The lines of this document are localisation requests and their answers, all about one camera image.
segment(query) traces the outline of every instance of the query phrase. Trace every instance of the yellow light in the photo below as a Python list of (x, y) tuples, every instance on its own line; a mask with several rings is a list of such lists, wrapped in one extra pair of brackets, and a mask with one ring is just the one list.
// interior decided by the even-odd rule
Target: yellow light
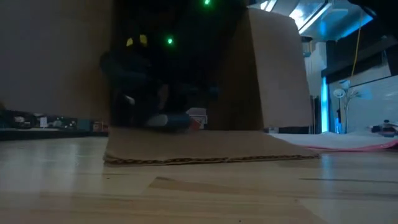
[(141, 42), (141, 44), (146, 47), (148, 45), (148, 39), (146, 35), (141, 34), (139, 36), (139, 42)]
[(132, 40), (132, 38), (128, 38), (126, 47), (131, 46), (133, 43), (134, 43), (134, 41)]

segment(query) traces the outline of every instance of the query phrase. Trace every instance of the fluorescent light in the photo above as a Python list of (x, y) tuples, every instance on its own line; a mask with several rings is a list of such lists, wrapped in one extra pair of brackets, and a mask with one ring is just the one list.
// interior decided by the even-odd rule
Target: fluorescent light
[(319, 11), (310, 21), (308, 21), (298, 32), (300, 34), (304, 33), (304, 31), (306, 31), (326, 10), (328, 10), (331, 5), (332, 3), (326, 4), (326, 6), (321, 11)]
[(265, 2), (261, 3), (260, 4), (260, 9), (264, 10), (266, 8), (267, 4), (268, 4), (268, 1), (265, 1)]
[(304, 25), (304, 13), (301, 9), (294, 9), (292, 13), (290, 13), (289, 17), (294, 19), (298, 28), (301, 28)]
[(274, 6), (275, 6), (275, 3), (276, 3), (276, 0), (270, 0), (269, 3), (268, 3), (268, 5), (267, 5), (267, 7), (266, 7), (266, 11), (267, 11), (267, 12), (271, 12), (272, 9), (273, 9)]
[(323, 133), (329, 131), (329, 91), (326, 77), (322, 78), (321, 86), (321, 126)]

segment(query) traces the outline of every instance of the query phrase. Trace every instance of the yellow cable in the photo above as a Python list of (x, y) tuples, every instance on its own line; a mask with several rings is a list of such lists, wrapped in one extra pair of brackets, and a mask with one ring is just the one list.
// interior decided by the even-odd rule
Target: yellow cable
[(351, 77), (354, 75), (356, 61), (358, 60), (359, 38), (361, 37), (361, 28), (362, 28), (362, 19), (363, 19), (362, 17), (363, 17), (363, 12), (361, 10), (361, 19), (359, 21), (358, 39), (356, 40), (355, 58), (353, 64), (353, 71), (351, 72)]

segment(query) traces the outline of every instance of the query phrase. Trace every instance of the flattened cardboard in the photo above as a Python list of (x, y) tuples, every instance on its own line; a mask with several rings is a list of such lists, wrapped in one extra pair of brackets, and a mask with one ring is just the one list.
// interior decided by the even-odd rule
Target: flattened cardboard
[(172, 165), (316, 159), (319, 155), (260, 131), (197, 131), (165, 134), (111, 128), (105, 162)]
[(289, 17), (248, 9), (215, 79), (220, 95), (208, 110), (210, 129), (312, 123), (301, 38)]
[(99, 59), (112, 0), (6, 1), (0, 7), (0, 101), (8, 110), (107, 120)]

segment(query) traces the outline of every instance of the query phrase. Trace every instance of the wooden floor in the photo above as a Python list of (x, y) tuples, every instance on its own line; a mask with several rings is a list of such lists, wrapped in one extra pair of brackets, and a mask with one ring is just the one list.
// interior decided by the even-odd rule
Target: wooden floor
[(0, 142), (0, 223), (398, 223), (398, 153), (104, 167), (105, 144)]

